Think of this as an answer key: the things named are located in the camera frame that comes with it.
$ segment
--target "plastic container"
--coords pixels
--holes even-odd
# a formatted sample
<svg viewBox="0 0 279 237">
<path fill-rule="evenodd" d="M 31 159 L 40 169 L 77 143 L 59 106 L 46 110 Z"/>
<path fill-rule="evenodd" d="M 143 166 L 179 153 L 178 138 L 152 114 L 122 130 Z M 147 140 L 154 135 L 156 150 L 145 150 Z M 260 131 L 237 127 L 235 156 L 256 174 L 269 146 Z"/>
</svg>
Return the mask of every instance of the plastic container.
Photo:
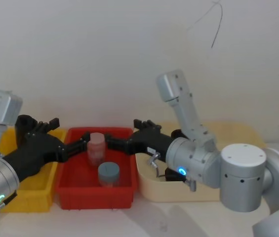
<svg viewBox="0 0 279 237">
<path fill-rule="evenodd" d="M 56 129 L 51 131 L 50 134 L 64 141 L 66 130 Z M 10 127 L 1 138 L 0 153 L 9 154 L 15 149 L 15 131 L 14 128 Z M 55 193 L 56 169 L 56 162 L 46 164 L 38 174 L 21 182 L 17 197 L 0 212 L 48 212 Z"/>
<path fill-rule="evenodd" d="M 179 129 L 176 122 L 161 123 L 161 132 L 170 135 L 173 130 Z M 266 145 L 261 136 L 250 126 L 239 122 L 213 121 L 205 122 L 205 126 L 216 135 L 217 148 L 222 150 L 232 143 L 252 144 L 260 148 Z M 147 165 L 150 157 L 146 154 L 137 154 L 139 191 L 148 200 L 155 202 L 180 201 L 219 201 L 219 189 L 212 189 L 197 183 L 197 191 L 191 192 L 183 182 L 166 182 L 165 178 L 156 178 L 156 170 Z M 156 161 L 160 175 L 167 168 L 164 162 Z"/>
<path fill-rule="evenodd" d="M 118 138 L 127 138 L 133 131 L 130 128 L 82 127 L 71 128 L 66 142 L 77 141 L 85 132 L 110 133 Z M 87 152 L 72 157 L 58 165 L 56 192 L 59 194 L 62 209 L 120 209 L 130 208 L 134 191 L 137 189 L 135 156 L 106 150 L 105 161 L 112 161 L 120 167 L 118 187 L 102 187 L 98 181 L 98 167 L 92 166 Z"/>
<path fill-rule="evenodd" d="M 120 179 L 120 167 L 114 162 L 104 162 L 98 168 L 98 179 L 102 187 L 117 187 Z"/>
<path fill-rule="evenodd" d="M 104 162 L 105 137 L 99 132 L 91 133 L 87 144 L 88 158 L 91 165 L 99 166 Z"/>
</svg>

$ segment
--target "green indicator light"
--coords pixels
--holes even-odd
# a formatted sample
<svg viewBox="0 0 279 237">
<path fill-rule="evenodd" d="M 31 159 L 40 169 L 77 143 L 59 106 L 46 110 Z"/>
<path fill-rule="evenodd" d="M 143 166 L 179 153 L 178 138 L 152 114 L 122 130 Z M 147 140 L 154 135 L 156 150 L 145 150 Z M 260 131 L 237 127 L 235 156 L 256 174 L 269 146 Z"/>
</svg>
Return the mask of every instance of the green indicator light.
<svg viewBox="0 0 279 237">
<path fill-rule="evenodd" d="M 5 198 L 5 195 L 0 195 L 0 202 Z"/>
</svg>

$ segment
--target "beige plastic tray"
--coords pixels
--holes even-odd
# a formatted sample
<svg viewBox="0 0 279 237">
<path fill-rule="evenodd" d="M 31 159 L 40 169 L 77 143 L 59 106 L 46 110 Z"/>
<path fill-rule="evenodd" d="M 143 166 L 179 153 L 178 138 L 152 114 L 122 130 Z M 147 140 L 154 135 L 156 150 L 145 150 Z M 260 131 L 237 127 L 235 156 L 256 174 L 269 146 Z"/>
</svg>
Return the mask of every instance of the beige plastic tray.
<svg viewBox="0 0 279 237">
<path fill-rule="evenodd" d="M 161 123 L 162 133 L 170 135 L 179 129 L 178 123 Z M 216 135 L 218 149 L 232 143 L 247 143 L 265 147 L 260 135 L 250 126 L 239 122 L 214 121 L 205 122 L 205 126 Z M 218 201 L 219 189 L 212 189 L 197 183 L 197 191 L 191 192 L 189 187 L 182 182 L 166 182 L 165 178 L 156 178 L 156 171 L 147 165 L 149 156 L 137 154 L 136 162 L 139 177 L 139 191 L 148 200 L 155 202 L 180 202 L 180 201 Z M 165 163 L 157 161 L 160 174 L 164 174 Z"/>
</svg>

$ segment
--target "gray lid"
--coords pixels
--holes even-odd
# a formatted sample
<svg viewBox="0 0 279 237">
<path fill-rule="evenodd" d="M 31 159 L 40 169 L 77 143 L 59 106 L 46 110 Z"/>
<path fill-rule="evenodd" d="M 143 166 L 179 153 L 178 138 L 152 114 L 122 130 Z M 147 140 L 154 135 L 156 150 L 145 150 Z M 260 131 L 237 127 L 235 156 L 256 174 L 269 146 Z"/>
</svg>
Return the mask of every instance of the gray lid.
<svg viewBox="0 0 279 237">
<path fill-rule="evenodd" d="M 105 162 L 98 168 L 98 177 L 100 181 L 114 183 L 120 178 L 120 167 L 114 162 Z"/>
</svg>

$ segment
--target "small jar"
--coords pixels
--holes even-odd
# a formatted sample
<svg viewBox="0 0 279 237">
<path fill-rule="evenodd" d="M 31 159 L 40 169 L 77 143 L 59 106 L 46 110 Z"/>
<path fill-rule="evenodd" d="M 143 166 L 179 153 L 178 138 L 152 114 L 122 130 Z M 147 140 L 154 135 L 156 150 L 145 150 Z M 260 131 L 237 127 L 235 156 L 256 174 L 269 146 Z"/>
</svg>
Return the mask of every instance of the small jar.
<svg viewBox="0 0 279 237">
<path fill-rule="evenodd" d="M 102 163 L 98 168 L 99 183 L 103 187 L 116 187 L 119 185 L 120 167 L 114 162 Z"/>
<path fill-rule="evenodd" d="M 94 132 L 90 134 L 87 151 L 91 165 L 99 166 L 104 162 L 105 147 L 105 137 L 102 133 Z"/>
</svg>

